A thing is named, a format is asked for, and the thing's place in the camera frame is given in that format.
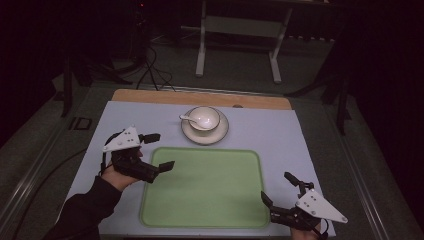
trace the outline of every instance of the robotic hand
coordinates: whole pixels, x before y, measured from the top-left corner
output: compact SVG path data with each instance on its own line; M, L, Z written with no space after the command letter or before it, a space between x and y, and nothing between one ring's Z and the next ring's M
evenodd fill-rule
M347 218L314 190L313 183L299 181L289 172L285 172L284 177L293 186L299 186L299 200L296 202L295 207L285 209L274 206L272 200L264 192L261 192L262 202L270 210L271 222L302 231L314 231L320 240L325 240L328 237L328 228L324 233L320 233L315 229L321 219L347 223Z
M103 147L103 160L100 173L106 169L106 153L112 152L112 164L116 171L123 175L153 183L159 173L171 171L174 161L162 163L155 167L141 161L137 156L142 142L149 144L157 142L160 134L138 135L134 126L127 128L121 133L113 134Z

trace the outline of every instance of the silver spoon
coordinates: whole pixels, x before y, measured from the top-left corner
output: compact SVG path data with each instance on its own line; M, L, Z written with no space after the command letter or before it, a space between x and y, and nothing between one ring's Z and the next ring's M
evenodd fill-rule
M197 125L199 125L200 127L204 129L212 128L212 123L207 118L194 119L186 115L180 115L180 118L183 120L189 120L189 121L195 122Z

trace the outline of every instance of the wooden edge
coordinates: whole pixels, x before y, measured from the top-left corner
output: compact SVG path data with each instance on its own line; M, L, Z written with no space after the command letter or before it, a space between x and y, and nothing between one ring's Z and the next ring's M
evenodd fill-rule
M134 89L118 89L112 101L143 102L182 105L205 105L244 108L292 110L288 99L283 97L250 96L222 93L148 91Z

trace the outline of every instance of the floor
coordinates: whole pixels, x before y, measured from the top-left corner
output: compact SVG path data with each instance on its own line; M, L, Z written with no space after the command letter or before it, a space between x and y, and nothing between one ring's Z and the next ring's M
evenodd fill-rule
M76 153L90 143L103 108L116 89L136 88L140 81L139 89L155 90L155 83L163 91L283 97L314 80L332 44L286 40L278 56L283 83L276 85L263 46L247 49L239 43L223 44L221 38L209 36L201 78L194 74L196 32L188 33L178 46L158 37L148 51L154 81L150 74L141 79L146 68L122 76L132 85L119 85L96 75L91 87L74 85L74 104L66 118L60 117L62 102L47 102L0 150L0 206L5 206L0 216L0 238L13 239L18 228L16 239L40 239L54 224L83 157ZM115 63L122 66L128 61ZM56 80L60 88L61 76ZM346 135L342 136L334 123L337 105L322 104L322 91L316 89L289 100L298 115L326 198L349 218L348 224L335 223L337 236L333 239L423 239L355 99L349 96L350 118L345 121ZM75 129L74 118L91 119L91 127ZM13 198L17 189L22 199Z

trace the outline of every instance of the light green tray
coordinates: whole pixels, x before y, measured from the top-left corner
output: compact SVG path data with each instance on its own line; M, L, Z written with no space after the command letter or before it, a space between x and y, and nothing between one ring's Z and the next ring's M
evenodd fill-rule
M175 161L174 169L146 184L141 222L147 227L262 228L259 156L250 150L157 148L151 164Z

